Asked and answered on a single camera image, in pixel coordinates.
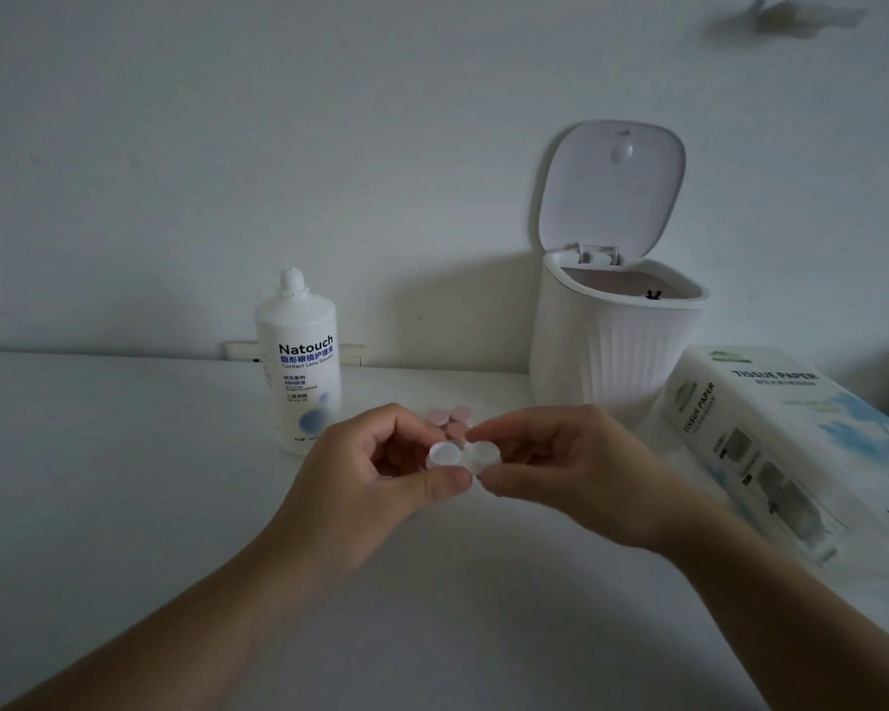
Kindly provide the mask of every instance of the mini desktop trash bin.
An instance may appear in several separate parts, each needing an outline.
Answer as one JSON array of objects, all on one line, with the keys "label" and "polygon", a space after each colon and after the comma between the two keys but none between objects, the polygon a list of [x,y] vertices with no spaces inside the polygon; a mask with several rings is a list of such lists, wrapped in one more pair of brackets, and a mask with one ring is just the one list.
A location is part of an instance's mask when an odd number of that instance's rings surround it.
[{"label": "mini desktop trash bin", "polygon": [[685,166],[685,146],[660,127],[584,122],[563,137],[539,215],[537,403],[598,404],[634,424],[655,400],[710,299],[696,281],[646,259]]}]

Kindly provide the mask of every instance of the bottle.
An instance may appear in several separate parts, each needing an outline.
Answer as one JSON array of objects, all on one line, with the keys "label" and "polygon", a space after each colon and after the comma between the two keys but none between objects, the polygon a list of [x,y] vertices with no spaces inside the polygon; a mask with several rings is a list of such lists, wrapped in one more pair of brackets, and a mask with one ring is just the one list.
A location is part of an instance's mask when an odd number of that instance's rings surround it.
[{"label": "bottle", "polygon": [[335,304],[311,294],[296,267],[280,275],[280,293],[254,310],[277,442],[305,454],[342,408]]}]

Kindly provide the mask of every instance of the trash can lid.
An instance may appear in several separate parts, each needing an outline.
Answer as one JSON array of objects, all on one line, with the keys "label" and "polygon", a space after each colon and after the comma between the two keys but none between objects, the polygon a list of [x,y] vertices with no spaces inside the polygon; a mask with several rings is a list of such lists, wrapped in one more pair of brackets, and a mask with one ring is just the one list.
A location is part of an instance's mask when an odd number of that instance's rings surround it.
[{"label": "trash can lid", "polygon": [[662,237],[685,177],[685,145],[640,122],[583,122],[560,140],[547,172],[538,233],[544,251],[614,246],[627,261]]}]

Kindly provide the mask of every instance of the bottle nozzle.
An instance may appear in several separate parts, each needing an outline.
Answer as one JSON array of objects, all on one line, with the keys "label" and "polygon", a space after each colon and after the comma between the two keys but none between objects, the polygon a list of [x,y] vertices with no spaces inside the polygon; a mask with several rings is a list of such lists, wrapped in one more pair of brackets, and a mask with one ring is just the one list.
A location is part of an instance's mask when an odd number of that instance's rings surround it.
[{"label": "bottle nozzle", "polygon": [[306,279],[303,278],[303,273],[296,267],[287,267],[280,273],[280,291],[285,295],[295,295],[309,292],[310,290],[306,286]]}]

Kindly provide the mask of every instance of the tissue paper package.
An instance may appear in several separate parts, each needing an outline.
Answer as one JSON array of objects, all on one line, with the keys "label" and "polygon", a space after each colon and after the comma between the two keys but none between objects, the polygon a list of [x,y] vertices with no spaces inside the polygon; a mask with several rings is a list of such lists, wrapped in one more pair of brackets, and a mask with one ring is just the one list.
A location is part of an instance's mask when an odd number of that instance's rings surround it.
[{"label": "tissue paper package", "polygon": [[776,349],[689,347],[664,415],[774,545],[814,565],[851,540],[889,550],[889,417],[823,374]]}]

